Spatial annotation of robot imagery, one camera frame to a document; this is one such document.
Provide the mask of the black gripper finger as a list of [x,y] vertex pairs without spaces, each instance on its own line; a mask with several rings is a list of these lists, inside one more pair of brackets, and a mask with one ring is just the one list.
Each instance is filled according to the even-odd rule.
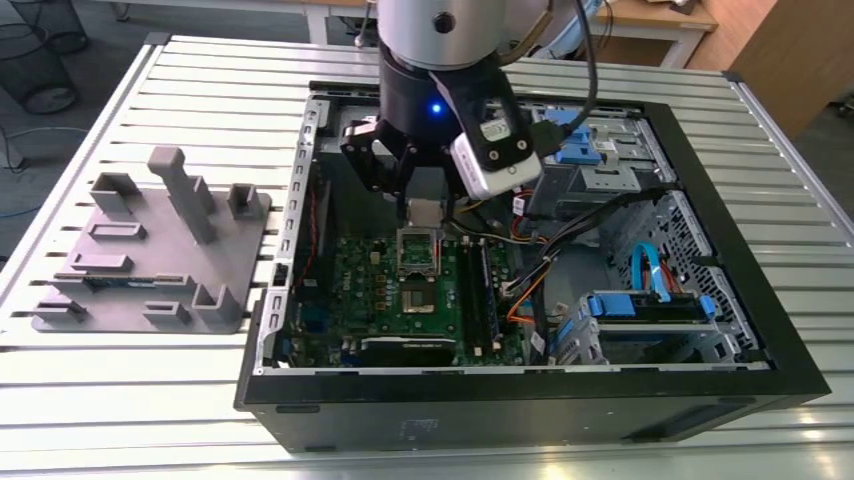
[[[394,157],[391,164],[379,160],[374,143],[379,142]],[[406,190],[410,181],[408,137],[380,119],[352,121],[344,128],[340,150],[368,191],[388,194],[396,205],[396,218],[406,220]]]
[[407,147],[407,155],[414,168],[436,167],[443,170],[447,185],[443,220],[450,221],[454,218],[456,201],[462,198],[462,178],[450,150],[432,147],[420,148],[410,145]]

